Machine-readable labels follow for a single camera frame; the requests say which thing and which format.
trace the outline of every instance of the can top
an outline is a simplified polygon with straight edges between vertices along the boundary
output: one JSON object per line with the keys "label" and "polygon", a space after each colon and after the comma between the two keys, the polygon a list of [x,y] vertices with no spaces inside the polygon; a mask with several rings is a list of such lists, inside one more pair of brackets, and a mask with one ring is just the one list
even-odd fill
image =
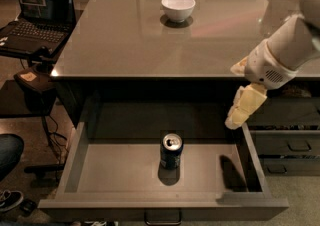
{"label": "can top", "polygon": [[168,150],[178,150],[182,146],[182,139],[177,134],[167,134],[162,142]]}

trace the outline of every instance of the open drawer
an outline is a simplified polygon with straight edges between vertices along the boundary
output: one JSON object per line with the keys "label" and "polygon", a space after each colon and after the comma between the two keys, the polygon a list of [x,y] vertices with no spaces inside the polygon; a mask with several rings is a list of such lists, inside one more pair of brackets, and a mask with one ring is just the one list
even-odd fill
{"label": "open drawer", "polygon": [[[39,208],[57,221],[268,220],[288,207],[269,192],[250,132],[224,126],[220,103],[89,99],[57,193]],[[184,140],[180,167],[160,141]]]}

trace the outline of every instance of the laptop keyboard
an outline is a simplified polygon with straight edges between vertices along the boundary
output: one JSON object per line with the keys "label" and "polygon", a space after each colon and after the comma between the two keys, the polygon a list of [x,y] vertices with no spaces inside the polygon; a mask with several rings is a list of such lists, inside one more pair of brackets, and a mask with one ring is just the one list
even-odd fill
{"label": "laptop keyboard", "polygon": [[66,26],[21,22],[10,34],[57,43],[67,34],[68,30]]}

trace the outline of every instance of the drawer handle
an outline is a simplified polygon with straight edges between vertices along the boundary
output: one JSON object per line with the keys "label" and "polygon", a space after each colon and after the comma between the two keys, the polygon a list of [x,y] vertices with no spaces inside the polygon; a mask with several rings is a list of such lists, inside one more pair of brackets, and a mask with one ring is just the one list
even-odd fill
{"label": "drawer handle", "polygon": [[287,168],[285,168],[285,166],[283,166],[283,171],[271,171],[269,167],[267,167],[267,169],[270,174],[286,174],[286,173],[288,173]]}
{"label": "drawer handle", "polygon": [[312,148],[311,148],[310,144],[306,142],[306,145],[307,145],[306,148],[295,149],[295,148],[292,148],[292,146],[290,144],[288,144],[288,148],[289,148],[289,150],[291,150],[293,152],[306,152],[306,151],[309,152],[309,151],[311,151]]}
{"label": "drawer handle", "polygon": [[150,222],[147,219],[147,213],[144,213],[144,222],[148,226],[179,226],[181,224],[181,211],[179,211],[179,219],[176,222],[168,222],[168,221],[162,221],[162,222]]}

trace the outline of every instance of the person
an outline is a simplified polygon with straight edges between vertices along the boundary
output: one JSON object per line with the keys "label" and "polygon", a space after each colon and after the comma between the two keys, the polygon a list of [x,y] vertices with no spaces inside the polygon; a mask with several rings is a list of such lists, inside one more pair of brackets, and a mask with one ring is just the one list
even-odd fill
{"label": "person", "polygon": [[[24,149],[23,139],[15,134],[0,134],[0,182],[19,163]],[[0,213],[17,207],[23,201],[23,193],[17,190],[0,190]]]}

